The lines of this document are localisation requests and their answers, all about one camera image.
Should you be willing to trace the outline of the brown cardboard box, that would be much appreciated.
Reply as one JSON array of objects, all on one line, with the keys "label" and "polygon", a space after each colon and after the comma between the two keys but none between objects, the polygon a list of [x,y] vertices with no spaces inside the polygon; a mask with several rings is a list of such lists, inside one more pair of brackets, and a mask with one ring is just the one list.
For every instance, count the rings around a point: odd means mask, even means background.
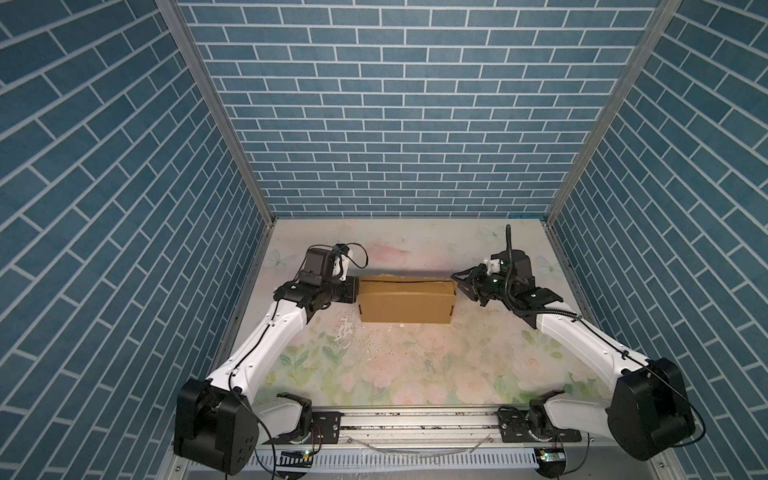
[{"label": "brown cardboard box", "polygon": [[447,278],[364,276],[356,302],[366,323],[449,324],[456,290]]}]

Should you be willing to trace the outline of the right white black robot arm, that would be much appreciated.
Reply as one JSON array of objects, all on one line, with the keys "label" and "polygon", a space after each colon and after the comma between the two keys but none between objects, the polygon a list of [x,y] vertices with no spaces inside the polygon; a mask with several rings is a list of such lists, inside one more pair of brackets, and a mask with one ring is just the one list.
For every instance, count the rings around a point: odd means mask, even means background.
[{"label": "right white black robot arm", "polygon": [[649,460],[704,434],[680,368],[600,332],[560,295],[538,286],[523,251],[508,247],[451,278],[462,293],[482,306],[501,302],[576,356],[607,386],[607,401],[576,400],[562,390],[530,400],[526,423],[533,437],[549,441],[561,431],[575,430],[611,438],[631,457]]}]

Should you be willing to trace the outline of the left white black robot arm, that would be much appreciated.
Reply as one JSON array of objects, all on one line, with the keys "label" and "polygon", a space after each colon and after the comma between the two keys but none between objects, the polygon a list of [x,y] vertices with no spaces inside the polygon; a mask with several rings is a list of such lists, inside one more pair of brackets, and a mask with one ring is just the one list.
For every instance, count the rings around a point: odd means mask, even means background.
[{"label": "left white black robot arm", "polygon": [[322,430],[313,420],[311,400],[282,393],[267,404],[255,395],[292,339],[334,303],[353,304],[359,279],[349,273],[349,245],[312,245],[295,276],[277,287],[273,301],[244,343],[203,379],[190,379],[177,396],[173,450],[176,456],[226,475],[239,473],[258,445],[276,441],[316,445]]}]

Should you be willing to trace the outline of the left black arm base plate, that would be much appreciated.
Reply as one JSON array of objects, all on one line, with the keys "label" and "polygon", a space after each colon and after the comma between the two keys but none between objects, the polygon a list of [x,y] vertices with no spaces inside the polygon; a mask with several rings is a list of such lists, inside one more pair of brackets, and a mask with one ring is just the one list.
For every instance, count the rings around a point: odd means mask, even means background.
[{"label": "left black arm base plate", "polygon": [[340,411],[314,411],[302,413],[297,426],[286,434],[292,444],[337,444],[341,431],[342,413]]}]

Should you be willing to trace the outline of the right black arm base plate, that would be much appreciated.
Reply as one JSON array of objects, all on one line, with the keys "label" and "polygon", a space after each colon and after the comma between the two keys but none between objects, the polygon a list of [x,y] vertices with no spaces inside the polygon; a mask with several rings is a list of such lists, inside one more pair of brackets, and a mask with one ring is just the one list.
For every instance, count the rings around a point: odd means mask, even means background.
[{"label": "right black arm base plate", "polygon": [[578,443],[582,435],[577,430],[558,429],[542,413],[512,406],[501,406],[496,416],[503,443]]}]

